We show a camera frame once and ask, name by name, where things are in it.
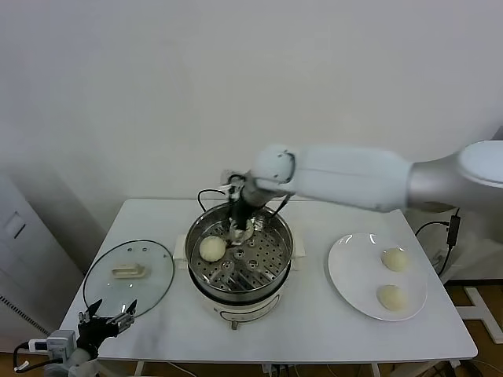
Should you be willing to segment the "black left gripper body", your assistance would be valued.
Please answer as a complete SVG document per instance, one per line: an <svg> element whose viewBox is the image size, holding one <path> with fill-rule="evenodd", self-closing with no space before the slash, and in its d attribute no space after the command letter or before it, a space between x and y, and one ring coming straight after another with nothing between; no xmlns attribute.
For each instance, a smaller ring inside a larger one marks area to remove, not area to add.
<svg viewBox="0 0 503 377"><path fill-rule="evenodd" d="M79 337L76 345L83 350L99 350L107 338L115 338L119 327L113 317L87 317L79 315Z"/></svg>

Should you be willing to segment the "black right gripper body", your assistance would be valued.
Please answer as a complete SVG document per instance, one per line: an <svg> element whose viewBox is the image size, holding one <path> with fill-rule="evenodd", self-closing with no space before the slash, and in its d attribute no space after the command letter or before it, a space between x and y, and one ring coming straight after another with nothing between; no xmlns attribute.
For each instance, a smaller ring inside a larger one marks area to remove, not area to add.
<svg viewBox="0 0 503 377"><path fill-rule="evenodd" d="M230 218L236 229L245 231L248 221L248 204L245 201L235 201L230 206Z"/></svg>

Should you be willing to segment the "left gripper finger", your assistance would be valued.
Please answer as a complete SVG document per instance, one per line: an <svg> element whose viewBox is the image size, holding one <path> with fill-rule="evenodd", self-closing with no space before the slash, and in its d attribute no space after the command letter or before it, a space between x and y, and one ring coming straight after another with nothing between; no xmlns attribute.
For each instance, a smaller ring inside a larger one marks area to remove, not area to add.
<svg viewBox="0 0 503 377"><path fill-rule="evenodd" d="M118 328L128 328L134 322L138 300L135 299L126 309L119 315L111 319L111 324L116 325Z"/></svg>
<svg viewBox="0 0 503 377"><path fill-rule="evenodd" d="M100 298L99 300L88 306L84 312L79 312L79 323L89 323L90 321L92 321L92 319L96 317L96 312L99 310L101 303L102 299Z"/></svg>

